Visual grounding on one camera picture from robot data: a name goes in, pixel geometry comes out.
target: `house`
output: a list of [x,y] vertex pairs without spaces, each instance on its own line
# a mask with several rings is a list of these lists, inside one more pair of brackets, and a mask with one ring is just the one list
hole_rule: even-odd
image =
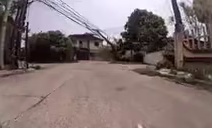
[[103,47],[103,39],[91,33],[74,34],[69,36],[77,49],[78,60],[98,60],[97,54]]

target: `concrete road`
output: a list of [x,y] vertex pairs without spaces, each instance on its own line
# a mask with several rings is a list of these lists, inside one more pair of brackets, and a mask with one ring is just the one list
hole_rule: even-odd
[[130,71],[135,65],[47,67],[0,79],[4,127],[212,128],[209,92],[141,76]]

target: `sidewalk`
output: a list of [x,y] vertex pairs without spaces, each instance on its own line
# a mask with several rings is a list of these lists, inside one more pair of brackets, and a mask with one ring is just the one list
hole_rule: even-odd
[[23,73],[27,73],[27,70],[23,70],[23,69],[17,69],[17,70],[0,70],[0,78],[1,77],[7,77],[7,76],[11,76],[11,75],[19,75],[19,74],[23,74]]

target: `rooftop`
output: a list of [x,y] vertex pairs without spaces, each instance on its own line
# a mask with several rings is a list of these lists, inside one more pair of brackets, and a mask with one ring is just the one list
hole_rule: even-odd
[[88,40],[100,40],[103,41],[103,39],[96,37],[94,34],[91,33],[84,33],[84,34],[73,34],[69,35],[72,39],[88,39]]

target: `overcast sky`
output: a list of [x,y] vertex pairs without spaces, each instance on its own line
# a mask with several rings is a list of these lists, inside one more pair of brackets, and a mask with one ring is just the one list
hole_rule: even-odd
[[[172,25],[168,17],[172,15],[170,0],[63,0],[99,28],[109,34],[118,34],[136,9],[147,9],[162,16],[170,32]],[[86,29],[76,25],[64,16],[51,10],[42,3],[31,5],[28,20],[31,32],[60,30],[64,34],[84,33]]]

